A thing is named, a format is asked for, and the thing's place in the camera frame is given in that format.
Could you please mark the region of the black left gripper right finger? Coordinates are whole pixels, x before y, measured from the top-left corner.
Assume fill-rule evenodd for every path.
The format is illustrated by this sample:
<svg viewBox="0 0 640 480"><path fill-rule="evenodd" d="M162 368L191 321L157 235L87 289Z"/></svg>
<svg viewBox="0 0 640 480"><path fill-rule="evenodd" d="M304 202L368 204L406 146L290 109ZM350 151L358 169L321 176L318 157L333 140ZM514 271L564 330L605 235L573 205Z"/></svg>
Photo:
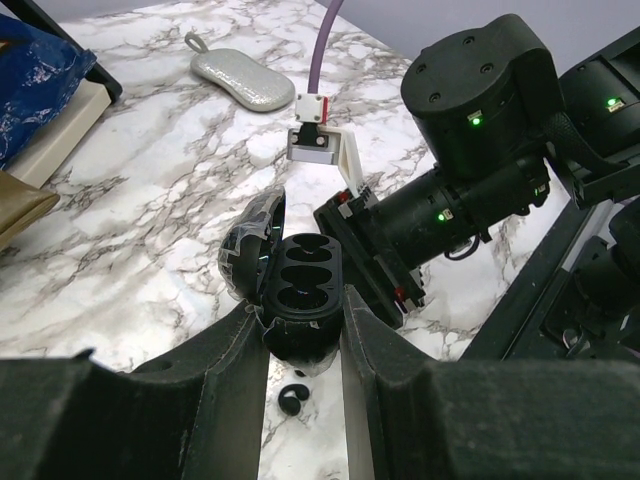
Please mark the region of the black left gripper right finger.
<svg viewBox="0 0 640 480"><path fill-rule="evenodd" d="M635 479L639 369L616 361L439 362L344 290L353 479Z"/></svg>

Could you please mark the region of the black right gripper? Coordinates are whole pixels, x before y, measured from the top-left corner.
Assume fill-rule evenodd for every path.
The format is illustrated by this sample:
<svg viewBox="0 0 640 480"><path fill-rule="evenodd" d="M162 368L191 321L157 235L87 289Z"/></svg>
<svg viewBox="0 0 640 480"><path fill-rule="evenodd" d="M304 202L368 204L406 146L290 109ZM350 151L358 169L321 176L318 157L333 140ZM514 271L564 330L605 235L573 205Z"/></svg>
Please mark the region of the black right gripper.
<svg viewBox="0 0 640 480"><path fill-rule="evenodd" d="M373 215L375 194L364 188L355 197L348 189L314 211L322 234L342 247L343 277L368 307L392 328L404 325L407 314L424 305L424 281L418 267L410 268Z"/></svg>

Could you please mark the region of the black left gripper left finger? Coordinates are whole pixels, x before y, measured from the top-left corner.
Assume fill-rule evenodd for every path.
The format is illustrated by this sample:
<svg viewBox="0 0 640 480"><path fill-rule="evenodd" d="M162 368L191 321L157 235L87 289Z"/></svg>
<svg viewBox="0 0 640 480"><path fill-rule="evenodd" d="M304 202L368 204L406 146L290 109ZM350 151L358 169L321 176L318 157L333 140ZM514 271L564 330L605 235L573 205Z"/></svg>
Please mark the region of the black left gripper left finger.
<svg viewBox="0 0 640 480"><path fill-rule="evenodd" d="M5 479L254 479L269 355L237 306L118 373L89 352L1 364Z"/></svg>

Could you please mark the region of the black earbud charging case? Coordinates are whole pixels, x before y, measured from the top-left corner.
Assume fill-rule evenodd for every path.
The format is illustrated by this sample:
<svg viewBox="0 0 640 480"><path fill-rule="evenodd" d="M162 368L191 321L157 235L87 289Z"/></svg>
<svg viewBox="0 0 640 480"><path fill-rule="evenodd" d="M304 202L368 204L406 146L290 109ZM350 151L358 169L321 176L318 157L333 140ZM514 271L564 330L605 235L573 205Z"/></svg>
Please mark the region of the black earbud charging case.
<svg viewBox="0 0 640 480"><path fill-rule="evenodd" d="M256 316L269 352L314 377L339 346L342 249L323 234L284 236L285 207L281 186L250 200L221 242L218 269L229 293Z"/></svg>

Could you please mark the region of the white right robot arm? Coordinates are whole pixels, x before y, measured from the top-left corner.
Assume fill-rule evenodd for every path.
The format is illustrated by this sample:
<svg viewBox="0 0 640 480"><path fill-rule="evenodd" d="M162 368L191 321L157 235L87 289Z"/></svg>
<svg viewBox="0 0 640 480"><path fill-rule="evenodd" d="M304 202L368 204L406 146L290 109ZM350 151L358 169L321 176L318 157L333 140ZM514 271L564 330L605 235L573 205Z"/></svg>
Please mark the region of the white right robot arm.
<svg viewBox="0 0 640 480"><path fill-rule="evenodd" d="M637 31L558 74L506 14L424 48L401 97L433 168L383 199L345 190L314 214L342 246L345 281L392 328L423 303L422 265L472 255L493 225L542 206L552 177L581 208L639 192Z"/></svg>

